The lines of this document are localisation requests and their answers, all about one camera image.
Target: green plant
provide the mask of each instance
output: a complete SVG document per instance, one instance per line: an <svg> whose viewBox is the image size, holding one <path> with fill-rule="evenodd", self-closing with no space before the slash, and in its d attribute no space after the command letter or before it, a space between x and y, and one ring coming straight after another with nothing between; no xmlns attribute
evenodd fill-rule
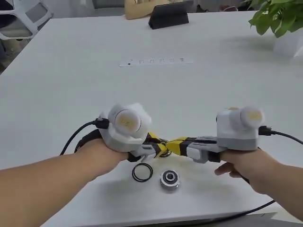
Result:
<svg viewBox="0 0 303 227"><path fill-rule="evenodd" d="M261 8L249 23L260 35L271 28L278 38L303 27L303 0L252 0L250 6L259 4Z"/></svg>

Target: hand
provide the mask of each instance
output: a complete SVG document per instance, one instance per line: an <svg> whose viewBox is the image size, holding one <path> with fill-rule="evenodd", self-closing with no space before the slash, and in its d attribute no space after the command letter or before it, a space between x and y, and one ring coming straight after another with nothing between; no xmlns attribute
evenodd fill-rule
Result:
<svg viewBox="0 0 303 227"><path fill-rule="evenodd" d="M109 149L102 139L92 140L75 154L91 167L94 178L112 171L121 161L128 158L127 152Z"/></svg>
<svg viewBox="0 0 303 227"><path fill-rule="evenodd" d="M245 152L228 150L221 154L221 160L226 161L215 170L216 175L229 173L231 177L244 176L250 181L251 187L260 194L265 194L265 185L281 165L261 149Z"/></svg>

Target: finger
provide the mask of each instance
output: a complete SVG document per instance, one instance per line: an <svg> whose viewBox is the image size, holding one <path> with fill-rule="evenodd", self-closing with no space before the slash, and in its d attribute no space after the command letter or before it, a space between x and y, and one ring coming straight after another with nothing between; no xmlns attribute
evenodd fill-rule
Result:
<svg viewBox="0 0 303 227"><path fill-rule="evenodd" d="M220 158L221 158L222 161L235 164L239 160L239 156L241 154L243 154L243 151L227 150L227 151L223 151L220 154Z"/></svg>
<svg viewBox="0 0 303 227"><path fill-rule="evenodd" d="M222 166L220 166L219 168L217 168L214 173L216 175L222 175L225 173L229 173L231 171L234 171L234 167L232 163L224 163Z"/></svg>
<svg viewBox="0 0 303 227"><path fill-rule="evenodd" d="M241 178L242 176L239 174L239 172L237 171L231 171L229 173L229 176L231 176L232 178Z"/></svg>

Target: rubber ring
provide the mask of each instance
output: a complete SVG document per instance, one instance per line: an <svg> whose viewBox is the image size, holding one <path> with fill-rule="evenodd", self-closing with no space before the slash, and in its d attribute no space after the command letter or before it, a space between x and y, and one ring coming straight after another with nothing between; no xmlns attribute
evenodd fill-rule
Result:
<svg viewBox="0 0 303 227"><path fill-rule="evenodd" d="M146 178L146 179L141 179L141 178L137 177L137 175L136 175L136 173L135 173L135 170L136 170L136 168L137 168L138 166L145 166L145 167L147 167L147 168L149 169L150 175L149 175L148 178ZM151 179L152 175L153 175L153 169L152 169L152 167L151 167L149 164L147 164L147 163L139 163L139 164L137 164L137 165L133 168L133 171L132 171L133 179L134 179L135 181L137 181L137 182L142 182L142 183L143 183L143 182L146 182L146 181L148 181L149 179Z"/></svg>

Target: white table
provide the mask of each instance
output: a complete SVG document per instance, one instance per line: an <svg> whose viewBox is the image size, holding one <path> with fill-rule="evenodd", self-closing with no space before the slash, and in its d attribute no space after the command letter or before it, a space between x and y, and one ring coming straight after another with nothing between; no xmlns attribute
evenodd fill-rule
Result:
<svg viewBox="0 0 303 227"><path fill-rule="evenodd" d="M215 135L217 111L245 105L263 107L268 125L303 138L302 60L275 55L273 36L250 28L252 15L193 14L188 25L154 31L148 18L51 20L0 76L0 167L58 155L79 126L116 103L141 103L153 119L153 132L166 139ZM181 55L195 63L119 67L130 58ZM286 164L303 166L303 148L291 140L266 137L261 146ZM44 226L215 218L270 200L241 179L215 176L218 164L176 156L150 164L153 178L138 183L131 177L134 163L121 163L89 183ZM170 168L180 173L182 185L166 194L159 175Z"/></svg>

